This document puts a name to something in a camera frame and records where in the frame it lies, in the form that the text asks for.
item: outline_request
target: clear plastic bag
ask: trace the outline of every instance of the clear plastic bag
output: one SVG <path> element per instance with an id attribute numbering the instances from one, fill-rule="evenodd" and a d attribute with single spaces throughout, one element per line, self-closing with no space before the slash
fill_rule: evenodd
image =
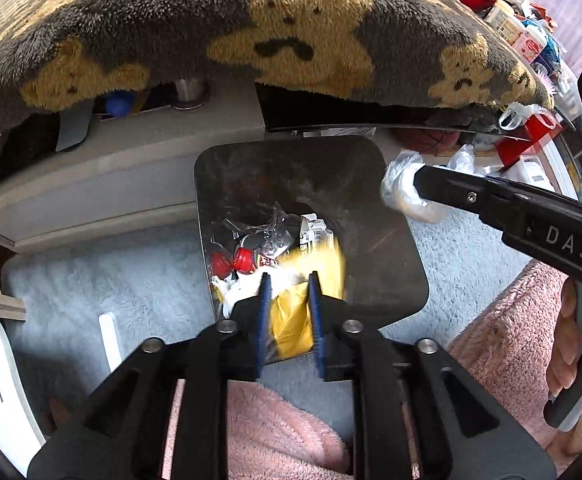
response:
<path id="1" fill-rule="evenodd" d="M 273 206 L 273 216 L 269 224 L 252 226 L 225 218 L 223 225 L 233 231 L 233 239 L 238 240 L 247 235 L 261 234 L 261 244 L 253 251 L 275 260 L 283 254 L 295 241 L 287 230 L 289 221 L 294 218 L 299 222 L 297 215 L 284 212 L 277 202 Z"/>
<path id="2" fill-rule="evenodd" d="M 423 200 L 413 185 L 416 171 L 424 166 L 420 153 L 404 150 L 386 168 L 380 184 L 380 196 L 391 209 L 396 209 L 414 220 L 437 224 L 447 216 L 449 208 L 437 202 Z M 446 166 L 447 169 L 476 174 L 474 147 L 465 144 Z"/>
<path id="3" fill-rule="evenodd" d="M 415 172 L 424 166 L 418 152 L 404 150 L 386 168 L 380 184 L 380 196 L 391 209 L 396 209 L 410 218 L 436 224 L 447 215 L 447 207 L 436 202 L 428 202 L 418 195 L 413 185 Z"/>

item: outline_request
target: pink towel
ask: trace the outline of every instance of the pink towel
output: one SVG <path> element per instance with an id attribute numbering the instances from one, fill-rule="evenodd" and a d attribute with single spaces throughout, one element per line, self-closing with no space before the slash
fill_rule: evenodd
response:
<path id="1" fill-rule="evenodd" d="M 565 279 L 532 260 L 449 346 L 449 353 L 545 448 L 557 433 L 542 410 Z"/>
<path id="2" fill-rule="evenodd" d="M 543 420 L 545 372 L 560 311 L 561 272 L 532 261 L 452 342 L 449 352 L 553 457 L 558 471 L 565 434 Z M 173 402 L 162 477 L 171 473 L 184 381 Z M 254 383 L 229 383 L 229 479 L 351 480 L 347 450 L 326 424 Z"/>
<path id="3" fill-rule="evenodd" d="M 184 392 L 178 386 L 167 431 L 162 478 L 171 476 L 175 430 Z M 340 437 L 317 417 L 257 383 L 231 381 L 227 393 L 229 479 L 351 480 Z"/>

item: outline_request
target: white plastic bag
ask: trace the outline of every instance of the white plastic bag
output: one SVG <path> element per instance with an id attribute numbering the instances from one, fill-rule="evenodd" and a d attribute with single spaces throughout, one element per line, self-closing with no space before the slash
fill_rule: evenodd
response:
<path id="1" fill-rule="evenodd" d="M 500 116 L 498 124 L 503 130 L 515 130 L 517 127 L 526 123 L 529 118 L 535 115 L 536 119 L 544 124 L 550 130 L 553 130 L 558 123 L 556 118 L 540 105 L 521 105 L 520 103 L 511 103 L 504 113 Z"/>
<path id="2" fill-rule="evenodd" d="M 466 174 L 476 174 L 474 147 L 465 144 L 444 168 Z M 396 209 L 409 218 L 420 222 L 437 224 L 447 216 L 449 209 L 444 204 L 423 200 L 413 185 L 416 171 L 424 166 L 420 153 L 403 150 L 391 161 L 380 184 L 380 196 L 391 209 Z"/>
<path id="3" fill-rule="evenodd" d="M 418 195 L 413 185 L 415 172 L 424 166 L 420 153 L 404 150 L 386 168 L 380 184 L 380 196 L 391 209 L 421 222 L 436 224 L 447 215 L 447 208 L 436 202 L 428 202 Z"/>
<path id="4" fill-rule="evenodd" d="M 268 273 L 271 277 L 271 298 L 277 298 L 283 290 L 302 283 L 305 279 L 295 272 L 280 267 L 258 267 L 251 274 L 238 274 L 238 279 L 231 282 L 223 291 L 222 314 L 226 318 L 231 317 L 233 305 L 240 300 L 246 300 L 258 295 L 262 275 Z"/>

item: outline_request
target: trash bin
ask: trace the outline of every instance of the trash bin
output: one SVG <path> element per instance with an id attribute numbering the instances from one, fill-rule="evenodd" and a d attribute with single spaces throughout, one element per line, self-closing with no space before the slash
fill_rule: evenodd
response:
<path id="1" fill-rule="evenodd" d="M 327 222 L 346 259 L 344 299 L 373 328 L 418 312 L 429 285 L 406 218 L 380 199 L 384 172 L 375 143 L 355 136 L 225 144 L 201 153 L 197 216 L 216 319 L 222 311 L 210 285 L 210 249 L 213 241 L 231 245 L 223 220 L 267 224 L 275 203 Z"/>

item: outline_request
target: fleece blanket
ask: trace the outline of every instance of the fleece blanket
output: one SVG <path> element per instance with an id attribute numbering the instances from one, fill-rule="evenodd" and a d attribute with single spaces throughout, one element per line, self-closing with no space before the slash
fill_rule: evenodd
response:
<path id="1" fill-rule="evenodd" d="M 167 429 L 162 478 L 169 480 L 185 382 L 178 381 Z M 347 448 L 319 418 L 256 383 L 229 381 L 229 480 L 352 480 Z"/>
<path id="2" fill-rule="evenodd" d="M 552 106 L 458 0 L 33 0 L 0 29 L 0 131 L 114 89 L 217 75 L 381 104 Z"/>
<path id="3" fill-rule="evenodd" d="M 546 449 L 558 474 L 582 451 L 582 415 L 569 433 L 543 417 L 546 369 L 566 276 L 537 260 L 449 347 L 449 352 Z"/>

